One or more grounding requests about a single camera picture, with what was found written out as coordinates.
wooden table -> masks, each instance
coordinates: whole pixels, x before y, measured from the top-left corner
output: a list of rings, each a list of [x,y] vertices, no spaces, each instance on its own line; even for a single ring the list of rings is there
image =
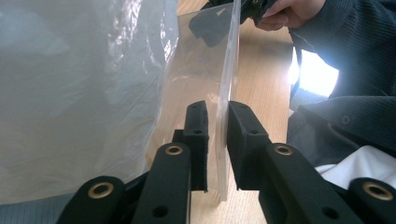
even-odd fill
[[[197,11],[205,2],[179,0],[177,14]],[[273,142],[286,141],[291,59],[287,29],[264,32],[251,20],[241,25],[236,101],[252,108]],[[231,174],[227,202],[214,191],[192,194],[191,223],[265,223],[258,191],[237,191]]]

